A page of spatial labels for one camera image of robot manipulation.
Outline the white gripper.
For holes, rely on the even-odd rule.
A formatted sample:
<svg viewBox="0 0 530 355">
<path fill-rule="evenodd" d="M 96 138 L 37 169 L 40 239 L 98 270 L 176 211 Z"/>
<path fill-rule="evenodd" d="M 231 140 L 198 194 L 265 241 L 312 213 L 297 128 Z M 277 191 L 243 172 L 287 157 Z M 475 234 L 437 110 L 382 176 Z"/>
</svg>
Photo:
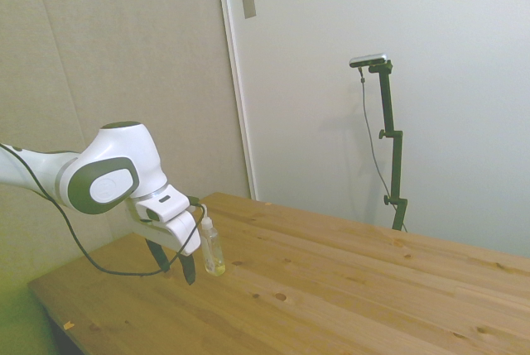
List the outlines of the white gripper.
<svg viewBox="0 0 530 355">
<path fill-rule="evenodd" d="M 178 259 L 181 263 L 185 281 L 193 285 L 196 279 L 195 260 L 192 256 L 201 244 L 200 234 L 196 229 L 194 217 L 187 210 L 183 211 L 167 223 L 157 221 L 143 222 L 131 199 L 125 201 L 131 216 L 132 230 L 146 238 L 146 244 L 159 269 L 170 270 L 170 262 L 162 248 L 168 247 L 181 252 Z"/>
</svg>

